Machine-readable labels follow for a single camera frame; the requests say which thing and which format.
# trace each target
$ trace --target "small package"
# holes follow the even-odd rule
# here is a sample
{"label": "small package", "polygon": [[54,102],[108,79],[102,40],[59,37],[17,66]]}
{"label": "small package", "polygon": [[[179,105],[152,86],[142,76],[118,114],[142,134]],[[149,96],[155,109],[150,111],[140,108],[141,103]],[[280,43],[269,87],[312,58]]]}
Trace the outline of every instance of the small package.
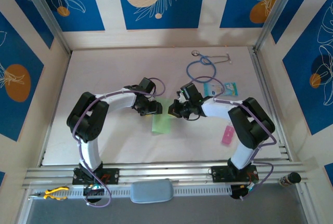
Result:
{"label": "small package", "polygon": [[[222,96],[238,96],[236,83],[229,82],[223,83],[225,87],[225,91],[222,93]],[[220,94],[223,90],[221,85],[211,84],[211,83],[204,83],[204,96],[215,96]]]}

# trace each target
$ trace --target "orange circle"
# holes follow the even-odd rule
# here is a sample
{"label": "orange circle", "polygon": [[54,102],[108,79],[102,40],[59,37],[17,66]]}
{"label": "orange circle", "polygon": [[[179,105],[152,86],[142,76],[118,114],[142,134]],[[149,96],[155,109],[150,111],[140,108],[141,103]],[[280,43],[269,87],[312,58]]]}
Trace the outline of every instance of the orange circle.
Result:
{"label": "orange circle", "polygon": [[251,10],[250,20],[253,23],[265,23],[275,1],[276,0],[264,0],[258,2]]}
{"label": "orange circle", "polygon": [[27,69],[20,64],[12,64],[6,69],[5,78],[7,79],[5,88],[8,96],[16,102],[26,101],[31,88]]}
{"label": "orange circle", "polygon": [[319,85],[321,85],[321,80],[322,78],[320,77],[320,75],[314,73],[310,77],[310,85],[316,89],[319,87]]}
{"label": "orange circle", "polygon": [[67,17],[70,14],[70,11],[66,7],[58,7],[57,12],[64,17]]}

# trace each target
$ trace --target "pink eraser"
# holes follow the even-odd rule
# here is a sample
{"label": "pink eraser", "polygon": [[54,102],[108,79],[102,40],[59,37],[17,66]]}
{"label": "pink eraser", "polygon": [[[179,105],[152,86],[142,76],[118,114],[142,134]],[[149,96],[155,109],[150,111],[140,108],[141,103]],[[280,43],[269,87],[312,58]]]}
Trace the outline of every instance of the pink eraser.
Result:
{"label": "pink eraser", "polygon": [[235,133],[235,129],[232,126],[228,125],[225,128],[223,138],[222,138],[222,143],[229,145],[231,143],[231,141],[233,140],[234,133]]}

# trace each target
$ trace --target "pliers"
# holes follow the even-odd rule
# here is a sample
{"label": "pliers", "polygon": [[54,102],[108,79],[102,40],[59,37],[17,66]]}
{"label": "pliers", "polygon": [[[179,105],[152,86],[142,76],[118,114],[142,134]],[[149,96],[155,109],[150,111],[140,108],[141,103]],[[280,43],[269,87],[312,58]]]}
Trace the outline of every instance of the pliers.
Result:
{"label": "pliers", "polygon": [[67,196],[65,197],[56,197],[54,195],[51,195],[52,193],[58,192],[60,190],[69,190],[68,187],[58,187],[52,190],[46,190],[44,193],[36,193],[36,194],[31,194],[29,195],[29,199],[31,198],[44,198],[47,199],[48,197],[50,197],[51,199],[55,199],[58,201],[62,201],[62,200],[66,200]]}

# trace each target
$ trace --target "stethoscope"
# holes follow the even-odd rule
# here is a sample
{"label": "stethoscope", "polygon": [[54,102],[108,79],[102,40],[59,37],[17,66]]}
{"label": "stethoscope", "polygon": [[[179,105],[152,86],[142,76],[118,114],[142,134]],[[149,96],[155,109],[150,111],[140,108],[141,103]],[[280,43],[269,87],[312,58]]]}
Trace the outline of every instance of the stethoscope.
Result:
{"label": "stethoscope", "polygon": [[[195,81],[195,82],[198,82],[198,83],[208,83],[210,81],[212,81],[215,76],[216,76],[216,67],[215,67],[215,64],[218,64],[218,63],[224,63],[224,62],[229,62],[230,64],[232,63],[231,59],[230,59],[230,56],[229,54],[227,53],[226,55],[218,55],[218,56],[205,56],[205,55],[202,55],[198,50],[193,50],[192,51],[192,55],[193,56],[200,56],[200,59],[197,60],[197,61],[193,61],[191,62],[190,64],[188,64],[188,66],[186,67],[186,73],[187,73],[187,76],[189,76],[192,81]],[[218,61],[218,62],[212,62],[210,60],[210,58],[224,58],[225,60],[222,60],[222,61]],[[202,81],[202,80],[197,80],[195,79],[194,77],[192,77],[190,74],[189,74],[189,67],[195,63],[201,63],[203,65],[211,65],[214,69],[214,74],[212,76],[212,78],[210,78],[209,80],[206,80],[206,81]]]}

